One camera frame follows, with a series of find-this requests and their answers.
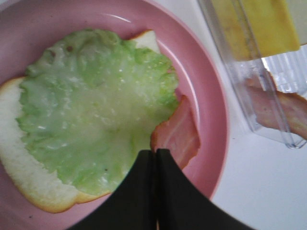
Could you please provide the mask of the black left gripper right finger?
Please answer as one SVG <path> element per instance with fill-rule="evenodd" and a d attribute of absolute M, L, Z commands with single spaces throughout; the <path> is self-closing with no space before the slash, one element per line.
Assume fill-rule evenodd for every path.
<path fill-rule="evenodd" d="M 249 230 L 205 197 L 184 175 L 167 149 L 158 149 L 156 193 L 161 230 Z"/>

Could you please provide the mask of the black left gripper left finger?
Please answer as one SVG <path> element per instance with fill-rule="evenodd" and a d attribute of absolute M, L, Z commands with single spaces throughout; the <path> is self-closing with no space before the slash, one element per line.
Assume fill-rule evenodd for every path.
<path fill-rule="evenodd" d="M 70 230 L 155 230 L 154 154 L 141 150 L 118 188 Z"/>

